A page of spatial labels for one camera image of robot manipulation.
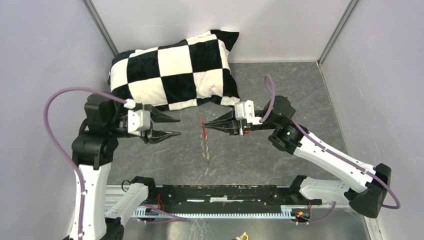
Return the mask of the aluminium corner post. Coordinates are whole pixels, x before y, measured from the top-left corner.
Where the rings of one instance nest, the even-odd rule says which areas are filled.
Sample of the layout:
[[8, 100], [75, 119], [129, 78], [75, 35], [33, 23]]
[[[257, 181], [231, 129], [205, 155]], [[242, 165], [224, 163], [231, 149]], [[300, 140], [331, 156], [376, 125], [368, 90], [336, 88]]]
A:
[[82, 0], [82, 3], [86, 7], [88, 14], [90, 15], [93, 23], [95, 24], [97, 30], [99, 31], [101, 37], [103, 38], [104, 42], [106, 43], [107, 47], [109, 48], [112, 55], [115, 57], [119, 51], [113, 42], [113, 39], [108, 32], [106, 25], [104, 24], [99, 12], [97, 11], [94, 3], [92, 0]]
[[345, 8], [341, 18], [339, 19], [336, 27], [334, 28], [329, 40], [327, 41], [320, 57], [317, 60], [317, 65], [321, 68], [324, 64], [325, 60], [329, 56], [331, 50], [333, 49], [334, 45], [336, 44], [338, 38], [340, 37], [342, 31], [344, 30], [346, 24], [348, 23], [349, 19], [351, 18], [353, 12], [355, 11], [359, 0], [350, 0], [347, 7]]

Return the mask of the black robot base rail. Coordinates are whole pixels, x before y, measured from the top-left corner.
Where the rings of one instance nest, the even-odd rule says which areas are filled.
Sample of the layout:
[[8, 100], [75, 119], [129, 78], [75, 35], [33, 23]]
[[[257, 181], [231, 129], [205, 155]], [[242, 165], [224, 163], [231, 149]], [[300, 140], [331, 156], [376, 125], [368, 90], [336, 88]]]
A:
[[320, 206], [321, 199], [308, 200], [300, 193], [296, 177], [291, 185], [157, 185], [153, 178], [136, 176], [124, 180], [121, 189], [130, 184], [146, 184], [144, 203], [159, 206], [170, 214], [276, 214], [282, 206]]

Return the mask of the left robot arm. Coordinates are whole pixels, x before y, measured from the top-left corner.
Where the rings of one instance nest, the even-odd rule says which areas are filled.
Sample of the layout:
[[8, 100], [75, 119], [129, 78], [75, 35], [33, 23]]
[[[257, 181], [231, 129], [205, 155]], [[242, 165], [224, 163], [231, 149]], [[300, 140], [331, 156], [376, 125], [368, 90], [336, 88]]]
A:
[[153, 124], [175, 119], [152, 105], [131, 99], [116, 101], [107, 93], [91, 94], [84, 111], [86, 118], [71, 145], [77, 196], [68, 239], [120, 240], [133, 212], [143, 202], [153, 203], [158, 194], [153, 178], [136, 176], [117, 203], [105, 209], [107, 180], [119, 139], [137, 137], [146, 144], [160, 143], [177, 133], [154, 130]]

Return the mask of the aluminium corner post left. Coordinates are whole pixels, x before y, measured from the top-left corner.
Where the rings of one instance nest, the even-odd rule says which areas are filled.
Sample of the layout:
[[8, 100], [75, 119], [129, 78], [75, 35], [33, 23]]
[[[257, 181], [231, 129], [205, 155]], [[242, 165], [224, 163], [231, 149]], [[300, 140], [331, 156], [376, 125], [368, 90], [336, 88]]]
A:
[[82, 3], [86, 7], [88, 14], [90, 15], [93, 23], [95, 24], [97, 30], [99, 31], [101, 37], [103, 38], [104, 42], [106, 43], [107, 47], [109, 48], [112, 55], [115, 57], [119, 51], [113, 42], [113, 39], [108, 32], [106, 25], [104, 24], [99, 12], [97, 11], [94, 3], [92, 0], [82, 0]]

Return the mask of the black white checkered pillow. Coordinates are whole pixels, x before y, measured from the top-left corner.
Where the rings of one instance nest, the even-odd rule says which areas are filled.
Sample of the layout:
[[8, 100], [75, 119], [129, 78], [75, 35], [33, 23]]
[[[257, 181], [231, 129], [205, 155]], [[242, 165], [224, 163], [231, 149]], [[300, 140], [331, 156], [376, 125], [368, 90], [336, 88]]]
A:
[[233, 106], [240, 96], [228, 57], [239, 35], [211, 29], [173, 44], [123, 51], [111, 62], [110, 91], [160, 110]]

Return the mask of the aluminium corner post right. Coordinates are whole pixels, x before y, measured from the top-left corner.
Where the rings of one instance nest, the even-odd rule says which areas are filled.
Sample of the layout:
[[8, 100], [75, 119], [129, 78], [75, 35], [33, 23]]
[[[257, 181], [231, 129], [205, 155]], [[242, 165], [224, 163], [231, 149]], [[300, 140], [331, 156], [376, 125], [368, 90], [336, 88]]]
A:
[[344, 30], [346, 24], [348, 23], [349, 19], [351, 18], [353, 12], [355, 11], [359, 0], [350, 0], [347, 7], [345, 8], [341, 18], [339, 19], [336, 27], [334, 28], [329, 40], [327, 41], [320, 57], [317, 60], [317, 65], [321, 68], [324, 64], [325, 60], [329, 56], [331, 50], [333, 49], [334, 45], [336, 44], [338, 38], [340, 37], [342, 31]]

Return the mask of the yellow carabiner with keys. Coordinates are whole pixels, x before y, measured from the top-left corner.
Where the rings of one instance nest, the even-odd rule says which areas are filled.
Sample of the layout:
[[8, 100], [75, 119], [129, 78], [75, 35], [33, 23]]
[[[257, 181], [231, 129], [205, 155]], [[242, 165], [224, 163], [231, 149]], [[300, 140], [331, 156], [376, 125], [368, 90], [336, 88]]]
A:
[[244, 232], [240, 236], [236, 236], [233, 240], [249, 240], [249, 236]]

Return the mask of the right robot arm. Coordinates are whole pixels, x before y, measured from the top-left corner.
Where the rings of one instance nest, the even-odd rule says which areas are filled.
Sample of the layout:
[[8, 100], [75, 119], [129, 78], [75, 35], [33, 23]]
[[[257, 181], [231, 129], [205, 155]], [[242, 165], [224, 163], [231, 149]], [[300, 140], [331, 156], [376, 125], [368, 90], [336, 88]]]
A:
[[293, 203], [302, 204], [306, 200], [346, 203], [358, 214], [377, 218], [381, 208], [386, 207], [387, 194], [393, 194], [391, 168], [383, 163], [374, 166], [362, 162], [330, 146], [292, 120], [295, 112], [287, 97], [276, 95], [263, 110], [255, 110], [251, 100], [241, 101], [226, 114], [201, 126], [232, 136], [271, 130], [268, 140], [277, 150], [305, 159], [338, 178], [297, 176], [288, 191]]

